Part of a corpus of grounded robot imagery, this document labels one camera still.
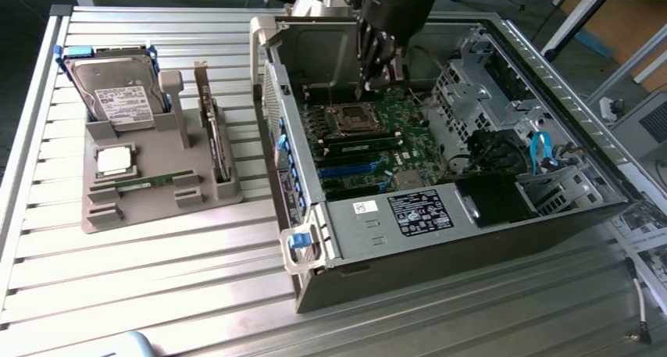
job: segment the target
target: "warning label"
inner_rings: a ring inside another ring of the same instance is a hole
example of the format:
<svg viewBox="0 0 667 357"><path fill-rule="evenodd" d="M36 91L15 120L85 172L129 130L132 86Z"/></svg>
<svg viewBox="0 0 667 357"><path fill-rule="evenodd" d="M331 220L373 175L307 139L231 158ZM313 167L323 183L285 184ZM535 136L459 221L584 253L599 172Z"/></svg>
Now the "warning label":
<svg viewBox="0 0 667 357"><path fill-rule="evenodd" d="M435 190L397 195L387 199L404 236L427 234L455 226Z"/></svg>
<svg viewBox="0 0 667 357"><path fill-rule="evenodd" d="M139 123L153 119L143 86L97 89L95 94L112 125Z"/></svg>

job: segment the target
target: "hard drive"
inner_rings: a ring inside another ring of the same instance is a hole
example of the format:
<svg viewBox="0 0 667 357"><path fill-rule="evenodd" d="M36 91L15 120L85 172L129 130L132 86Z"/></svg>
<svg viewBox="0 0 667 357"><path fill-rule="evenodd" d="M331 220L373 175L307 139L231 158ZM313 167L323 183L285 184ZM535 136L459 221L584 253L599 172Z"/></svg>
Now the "hard drive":
<svg viewBox="0 0 667 357"><path fill-rule="evenodd" d="M117 131L151 128L169 111L157 83L153 48L67 48L59 64L73 82L91 121L108 120Z"/></svg>

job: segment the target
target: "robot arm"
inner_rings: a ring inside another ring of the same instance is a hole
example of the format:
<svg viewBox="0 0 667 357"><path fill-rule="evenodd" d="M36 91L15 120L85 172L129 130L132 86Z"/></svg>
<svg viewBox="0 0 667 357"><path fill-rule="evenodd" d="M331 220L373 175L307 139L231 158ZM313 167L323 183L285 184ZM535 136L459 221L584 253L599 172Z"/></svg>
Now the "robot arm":
<svg viewBox="0 0 667 357"><path fill-rule="evenodd" d="M364 0L357 19L359 99L364 91L404 79L403 56L412 35L424 27L436 0Z"/></svg>

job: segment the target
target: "motherboard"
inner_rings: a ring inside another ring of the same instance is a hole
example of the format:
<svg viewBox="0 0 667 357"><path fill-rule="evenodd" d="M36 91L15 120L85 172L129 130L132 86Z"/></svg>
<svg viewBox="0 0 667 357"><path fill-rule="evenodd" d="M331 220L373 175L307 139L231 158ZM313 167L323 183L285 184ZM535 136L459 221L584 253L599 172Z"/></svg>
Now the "motherboard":
<svg viewBox="0 0 667 357"><path fill-rule="evenodd" d="M321 187L331 201L436 183L444 159L428 116L408 90L372 102L304 104L303 126Z"/></svg>

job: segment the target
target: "aluminum workbench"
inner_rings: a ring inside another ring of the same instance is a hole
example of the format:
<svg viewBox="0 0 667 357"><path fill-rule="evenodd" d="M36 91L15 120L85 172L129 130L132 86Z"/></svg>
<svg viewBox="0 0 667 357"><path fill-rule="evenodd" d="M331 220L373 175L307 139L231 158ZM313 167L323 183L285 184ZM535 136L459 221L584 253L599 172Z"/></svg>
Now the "aluminum workbench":
<svg viewBox="0 0 667 357"><path fill-rule="evenodd" d="M159 355L667 355L652 301L654 346L624 337L639 306L603 229L539 255L297 315L249 82L248 21L281 12L63 8L49 17L0 193L3 357L95 355L128 330ZM84 234L85 109L51 49L145 41L163 69L185 70L183 105L196 98L188 69L208 62L245 201Z"/></svg>

